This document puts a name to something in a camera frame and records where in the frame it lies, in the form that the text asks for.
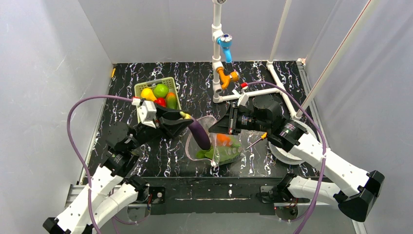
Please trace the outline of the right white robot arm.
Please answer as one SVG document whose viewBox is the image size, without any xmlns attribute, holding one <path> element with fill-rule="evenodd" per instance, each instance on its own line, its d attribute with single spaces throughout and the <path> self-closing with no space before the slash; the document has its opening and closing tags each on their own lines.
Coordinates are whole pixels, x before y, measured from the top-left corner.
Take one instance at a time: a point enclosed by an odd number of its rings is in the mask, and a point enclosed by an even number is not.
<svg viewBox="0 0 413 234">
<path fill-rule="evenodd" d="M 265 132 L 274 146 L 299 157 L 327 176 L 317 200 L 337 205 L 352 220 L 364 222 L 380 195 L 385 176 L 368 172 L 347 162 L 322 144 L 297 121 L 286 118 L 281 106 L 270 95 L 253 98 L 250 110 L 231 104 L 226 114 L 209 128 L 209 132 L 238 135 L 242 130 Z"/>
</svg>

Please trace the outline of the orange toy fruit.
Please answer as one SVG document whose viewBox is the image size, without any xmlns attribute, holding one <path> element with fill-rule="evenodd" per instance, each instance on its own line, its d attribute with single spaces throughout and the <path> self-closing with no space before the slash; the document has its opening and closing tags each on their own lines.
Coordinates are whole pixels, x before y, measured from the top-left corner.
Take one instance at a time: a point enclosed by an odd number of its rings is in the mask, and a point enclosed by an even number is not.
<svg viewBox="0 0 413 234">
<path fill-rule="evenodd" d="M 230 147 L 233 142 L 229 135 L 225 134 L 217 134 L 216 135 L 216 143 L 218 146 L 226 146 Z"/>
</svg>

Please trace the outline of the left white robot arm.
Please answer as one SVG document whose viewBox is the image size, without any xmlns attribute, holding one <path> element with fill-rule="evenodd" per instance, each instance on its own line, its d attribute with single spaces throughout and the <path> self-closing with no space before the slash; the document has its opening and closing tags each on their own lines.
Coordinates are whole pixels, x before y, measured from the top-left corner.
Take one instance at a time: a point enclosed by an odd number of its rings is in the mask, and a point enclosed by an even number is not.
<svg viewBox="0 0 413 234">
<path fill-rule="evenodd" d="M 114 123 L 107 135 L 108 155 L 88 184 L 57 217 L 49 217 L 43 228 L 50 234 L 99 234 L 100 228 L 127 205 L 145 199 L 149 183 L 142 177 L 127 177 L 139 156 L 141 145 L 163 137 L 175 138 L 193 123 L 190 114 L 156 104 L 141 105 L 141 121 L 133 128 Z"/>
</svg>

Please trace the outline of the clear zip top bag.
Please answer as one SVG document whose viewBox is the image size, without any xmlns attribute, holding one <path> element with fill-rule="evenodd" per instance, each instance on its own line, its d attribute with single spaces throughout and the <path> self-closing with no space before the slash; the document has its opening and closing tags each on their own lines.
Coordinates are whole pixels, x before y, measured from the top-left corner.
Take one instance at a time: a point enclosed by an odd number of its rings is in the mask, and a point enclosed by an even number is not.
<svg viewBox="0 0 413 234">
<path fill-rule="evenodd" d="M 203 150 L 197 143 L 198 131 L 189 131 L 185 142 L 185 153 L 191 161 L 209 163 L 212 167 L 230 164 L 245 156 L 238 136 L 210 133 L 208 129 L 217 122 L 214 116 L 204 116 L 197 123 L 209 137 L 211 149 Z"/>
</svg>

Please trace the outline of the green plastic basket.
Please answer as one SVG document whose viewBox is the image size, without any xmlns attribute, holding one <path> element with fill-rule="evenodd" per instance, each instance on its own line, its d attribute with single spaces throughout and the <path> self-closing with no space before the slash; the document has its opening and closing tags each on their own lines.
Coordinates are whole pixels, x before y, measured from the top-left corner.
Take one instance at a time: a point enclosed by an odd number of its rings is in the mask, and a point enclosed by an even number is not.
<svg viewBox="0 0 413 234">
<path fill-rule="evenodd" d="M 134 86 L 135 96 L 140 99 L 154 101 L 164 108 L 181 110 L 176 82 L 173 77 L 146 81 Z"/>
</svg>

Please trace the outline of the orange green mango toy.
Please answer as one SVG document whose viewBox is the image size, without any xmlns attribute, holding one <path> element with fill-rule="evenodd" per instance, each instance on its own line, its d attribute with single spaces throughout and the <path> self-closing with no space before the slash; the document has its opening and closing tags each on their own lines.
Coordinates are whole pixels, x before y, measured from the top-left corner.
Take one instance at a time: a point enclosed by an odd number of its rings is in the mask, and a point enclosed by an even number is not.
<svg viewBox="0 0 413 234">
<path fill-rule="evenodd" d="M 178 109 L 178 99 L 175 93 L 169 92 L 165 97 L 167 108 Z"/>
</svg>

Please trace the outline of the purple eggplant toy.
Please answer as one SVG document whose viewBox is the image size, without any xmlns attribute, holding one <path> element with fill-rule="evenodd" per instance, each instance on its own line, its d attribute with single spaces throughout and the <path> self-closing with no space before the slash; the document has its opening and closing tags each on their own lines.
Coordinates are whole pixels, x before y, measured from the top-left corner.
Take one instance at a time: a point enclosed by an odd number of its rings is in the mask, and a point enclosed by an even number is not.
<svg viewBox="0 0 413 234">
<path fill-rule="evenodd" d="M 183 119 L 191 119 L 193 122 L 188 126 L 190 129 L 196 143 L 202 150 L 210 150 L 211 148 L 211 141 L 209 139 L 208 134 L 202 127 L 202 125 L 191 115 L 180 111 L 180 115 Z"/>
</svg>

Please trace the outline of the red pepper toy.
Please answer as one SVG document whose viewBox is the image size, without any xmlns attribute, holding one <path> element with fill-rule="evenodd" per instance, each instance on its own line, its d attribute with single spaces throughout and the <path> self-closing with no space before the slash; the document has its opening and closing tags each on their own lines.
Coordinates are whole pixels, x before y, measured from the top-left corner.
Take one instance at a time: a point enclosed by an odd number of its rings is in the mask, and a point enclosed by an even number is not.
<svg viewBox="0 0 413 234">
<path fill-rule="evenodd" d="M 160 98 L 157 98 L 155 101 L 154 101 L 154 103 L 156 103 L 156 104 L 158 104 L 158 105 L 160 105 L 160 106 L 162 106 L 162 107 L 167 107 L 167 104 L 166 104 L 166 100 L 164 99 L 164 98 L 162 98 L 162 97 L 160 97 Z"/>
</svg>

